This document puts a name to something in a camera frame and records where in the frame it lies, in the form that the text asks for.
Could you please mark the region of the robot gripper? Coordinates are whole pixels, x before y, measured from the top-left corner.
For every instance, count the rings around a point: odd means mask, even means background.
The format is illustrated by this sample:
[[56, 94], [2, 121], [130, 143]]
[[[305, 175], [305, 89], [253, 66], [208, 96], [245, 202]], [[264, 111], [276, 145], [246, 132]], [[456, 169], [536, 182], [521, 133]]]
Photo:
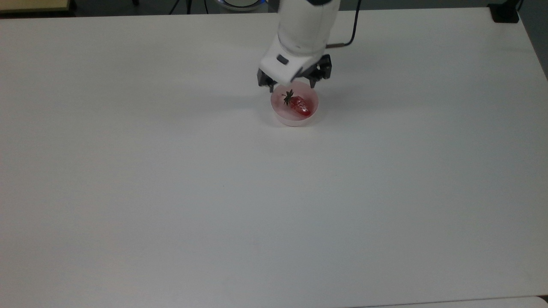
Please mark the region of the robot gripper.
[[290, 85], [295, 79], [305, 78], [310, 88], [331, 77], [331, 55], [323, 51], [299, 54], [282, 45], [276, 36], [259, 62], [258, 86], [274, 92], [276, 84]]

